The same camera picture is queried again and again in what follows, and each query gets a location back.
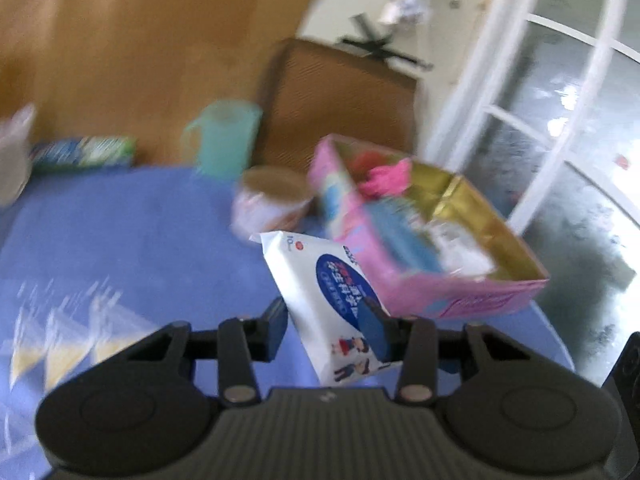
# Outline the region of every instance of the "blue oval label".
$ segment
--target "blue oval label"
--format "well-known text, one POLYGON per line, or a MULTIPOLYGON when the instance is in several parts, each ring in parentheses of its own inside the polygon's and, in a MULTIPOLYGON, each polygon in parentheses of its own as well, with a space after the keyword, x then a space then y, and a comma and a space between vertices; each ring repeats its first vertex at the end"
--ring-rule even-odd
POLYGON ((353 267, 332 254, 323 254, 316 263, 320 290, 334 310, 359 330, 358 303, 363 298, 380 302, 367 280, 353 267))

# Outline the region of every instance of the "blue cloth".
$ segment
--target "blue cloth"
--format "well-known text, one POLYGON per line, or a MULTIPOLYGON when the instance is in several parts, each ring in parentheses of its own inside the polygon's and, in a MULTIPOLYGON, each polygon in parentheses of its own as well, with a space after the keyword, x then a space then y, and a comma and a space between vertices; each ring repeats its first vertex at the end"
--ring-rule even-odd
MULTIPOLYGON (((229 231, 233 190, 232 183, 183 168, 33 179, 18 202, 0 212, 0 342, 12 338, 18 311, 25 306, 36 304, 46 314, 48 308, 71 304, 75 319, 85 323, 97 286, 120 291, 120 304, 158 326, 185 319, 202 330, 229 317, 259 315, 278 290, 261 247, 229 231)), ((486 321, 572 366, 536 306, 486 321)), ((462 322, 440 326, 459 328, 462 322)), ((88 365, 86 360, 76 373, 88 365)), ((10 358, 0 355, 0 409, 15 421, 10 426, 17 442, 25 427, 32 428, 44 394, 44 368, 37 365, 12 390, 9 370, 10 358)), ((275 361, 256 364, 255 370, 263 395, 273 386, 318 385, 291 323, 275 361)), ((360 384, 393 391, 397 376, 397 370, 388 370, 360 384)), ((205 392, 216 393, 215 377, 215 363, 198 365, 196 384, 205 392)), ((457 384, 457 377, 444 372, 439 380, 441 394, 457 384)), ((31 472, 39 478, 46 469, 34 446, 0 463, 0 478, 27 480, 31 472)))

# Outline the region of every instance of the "teal cup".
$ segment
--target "teal cup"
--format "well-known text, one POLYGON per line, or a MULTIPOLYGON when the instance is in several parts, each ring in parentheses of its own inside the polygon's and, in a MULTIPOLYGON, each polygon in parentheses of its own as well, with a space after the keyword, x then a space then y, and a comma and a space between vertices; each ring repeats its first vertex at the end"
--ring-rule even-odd
POLYGON ((249 165, 262 117, 258 105, 247 101, 220 100, 207 106, 182 133, 182 148, 193 146, 200 131, 196 168, 217 178, 238 178, 249 165))

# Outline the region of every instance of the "brown chair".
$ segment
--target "brown chair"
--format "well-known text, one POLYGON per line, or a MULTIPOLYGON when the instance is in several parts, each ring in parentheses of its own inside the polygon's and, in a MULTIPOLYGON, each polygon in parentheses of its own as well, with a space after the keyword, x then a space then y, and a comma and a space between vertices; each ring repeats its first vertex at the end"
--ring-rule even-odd
POLYGON ((305 40, 285 40, 264 78, 253 163, 306 173, 327 134, 404 152, 415 139, 416 80, 382 62, 305 40))

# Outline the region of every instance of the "wet wipes package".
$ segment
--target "wet wipes package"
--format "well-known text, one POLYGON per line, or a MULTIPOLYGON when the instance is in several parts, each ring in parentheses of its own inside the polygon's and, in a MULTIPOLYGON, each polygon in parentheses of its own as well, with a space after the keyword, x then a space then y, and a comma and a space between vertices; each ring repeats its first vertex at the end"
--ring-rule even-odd
POLYGON ((283 231, 259 237, 322 386, 347 384, 388 367, 358 329, 360 301, 380 300, 348 248, 283 231))

